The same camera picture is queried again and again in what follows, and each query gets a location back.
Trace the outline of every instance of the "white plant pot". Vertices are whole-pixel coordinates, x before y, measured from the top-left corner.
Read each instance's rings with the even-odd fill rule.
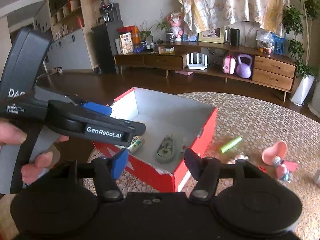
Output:
[[[312,101],[308,103],[308,107],[316,117],[320,118],[320,81],[317,82]]]
[[[314,80],[315,77],[313,76],[296,78],[293,84],[290,101],[297,106],[303,106],[303,101],[306,99]]]

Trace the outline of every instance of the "curtain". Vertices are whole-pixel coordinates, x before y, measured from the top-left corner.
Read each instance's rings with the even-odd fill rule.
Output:
[[[179,0],[184,21],[193,34],[236,22],[258,22],[262,29],[279,34],[289,0]]]

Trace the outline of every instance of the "drawer handle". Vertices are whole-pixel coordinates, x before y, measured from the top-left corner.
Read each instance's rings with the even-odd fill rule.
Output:
[[[269,78],[269,79],[272,80],[272,81],[276,81],[276,82],[279,81],[278,79],[275,79],[275,78]]]
[[[281,67],[279,67],[279,66],[276,66],[276,65],[271,65],[271,66],[273,66],[273,67],[277,67],[277,68],[281,69]]]

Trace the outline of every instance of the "green cylinder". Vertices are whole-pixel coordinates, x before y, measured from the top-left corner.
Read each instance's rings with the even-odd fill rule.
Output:
[[[233,148],[234,146],[236,146],[239,142],[241,142],[242,137],[238,136],[237,138],[233,139],[232,141],[228,142],[227,144],[225,144],[224,146],[222,146],[219,149],[220,153],[225,153],[226,151],[230,150],[231,148]]]

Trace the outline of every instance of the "purple kettlebell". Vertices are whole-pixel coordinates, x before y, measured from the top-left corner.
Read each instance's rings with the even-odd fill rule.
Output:
[[[250,64],[246,64],[246,63],[242,63],[241,62],[241,58],[242,57],[246,57],[248,59],[250,59]],[[251,65],[252,65],[252,57],[250,55],[247,55],[247,54],[240,54],[238,56],[238,62],[239,62],[239,65],[237,66],[237,74],[239,77],[242,77],[242,78],[250,78],[251,76]]]

